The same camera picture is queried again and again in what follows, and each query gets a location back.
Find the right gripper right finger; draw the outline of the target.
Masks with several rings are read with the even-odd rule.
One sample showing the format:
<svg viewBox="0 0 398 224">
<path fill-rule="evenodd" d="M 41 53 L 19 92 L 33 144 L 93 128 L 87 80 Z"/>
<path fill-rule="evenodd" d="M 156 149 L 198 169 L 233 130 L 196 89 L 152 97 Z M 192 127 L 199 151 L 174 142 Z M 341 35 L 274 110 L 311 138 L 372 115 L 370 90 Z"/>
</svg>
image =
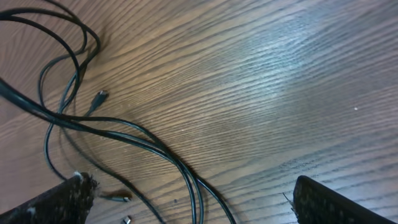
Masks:
<svg viewBox="0 0 398 224">
<path fill-rule="evenodd" d="M 395 224 L 304 175 L 296 180 L 292 209 L 299 224 Z"/>
</svg>

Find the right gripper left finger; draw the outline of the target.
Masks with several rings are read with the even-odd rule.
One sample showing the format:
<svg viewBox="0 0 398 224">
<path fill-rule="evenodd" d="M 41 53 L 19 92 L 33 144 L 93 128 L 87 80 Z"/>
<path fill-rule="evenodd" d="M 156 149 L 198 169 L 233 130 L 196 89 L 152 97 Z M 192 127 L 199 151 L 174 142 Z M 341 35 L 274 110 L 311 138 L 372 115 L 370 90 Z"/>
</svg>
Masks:
<svg viewBox="0 0 398 224">
<path fill-rule="evenodd" d="M 97 181 L 82 172 L 1 214 L 2 224 L 85 224 Z"/>
</svg>

